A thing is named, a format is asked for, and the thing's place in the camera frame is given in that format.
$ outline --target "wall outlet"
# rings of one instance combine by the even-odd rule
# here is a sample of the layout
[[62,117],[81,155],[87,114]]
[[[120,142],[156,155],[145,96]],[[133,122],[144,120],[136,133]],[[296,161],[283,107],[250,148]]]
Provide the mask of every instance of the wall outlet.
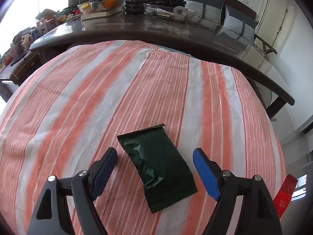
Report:
[[244,4],[248,4],[248,3],[249,3],[248,0],[242,0],[242,2],[243,2]]

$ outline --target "green plastic bag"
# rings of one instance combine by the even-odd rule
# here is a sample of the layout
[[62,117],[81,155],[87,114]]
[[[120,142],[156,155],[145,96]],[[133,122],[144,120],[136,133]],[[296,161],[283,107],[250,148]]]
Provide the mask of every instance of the green plastic bag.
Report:
[[117,136],[144,183],[145,197],[152,213],[197,192],[188,165],[163,126]]

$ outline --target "red packet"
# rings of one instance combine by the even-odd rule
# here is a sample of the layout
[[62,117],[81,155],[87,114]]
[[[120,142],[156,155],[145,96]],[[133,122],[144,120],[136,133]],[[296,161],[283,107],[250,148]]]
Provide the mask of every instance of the red packet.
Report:
[[273,202],[279,218],[282,217],[291,202],[291,197],[297,182],[298,180],[293,175],[288,174],[276,197],[274,198]]

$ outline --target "metal screw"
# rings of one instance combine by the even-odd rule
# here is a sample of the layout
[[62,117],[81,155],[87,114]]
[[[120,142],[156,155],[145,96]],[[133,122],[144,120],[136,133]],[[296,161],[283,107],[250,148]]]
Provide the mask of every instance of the metal screw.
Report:
[[255,175],[255,180],[256,181],[261,181],[262,180],[262,177],[260,175]]
[[54,175],[51,175],[51,176],[48,177],[48,181],[49,182],[52,182],[54,180],[55,180],[55,176]]
[[78,175],[80,175],[81,177],[85,177],[87,175],[87,171],[81,170]]
[[230,177],[232,173],[229,170],[223,170],[222,174],[224,177]]

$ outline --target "white pillow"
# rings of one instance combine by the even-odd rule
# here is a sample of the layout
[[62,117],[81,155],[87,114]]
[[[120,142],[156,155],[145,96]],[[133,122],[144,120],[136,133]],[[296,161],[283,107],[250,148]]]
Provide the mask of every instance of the white pillow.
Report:
[[223,25],[226,29],[254,43],[256,25],[257,22],[255,20],[226,5]]
[[196,12],[200,18],[221,23],[224,0],[184,0],[186,8]]

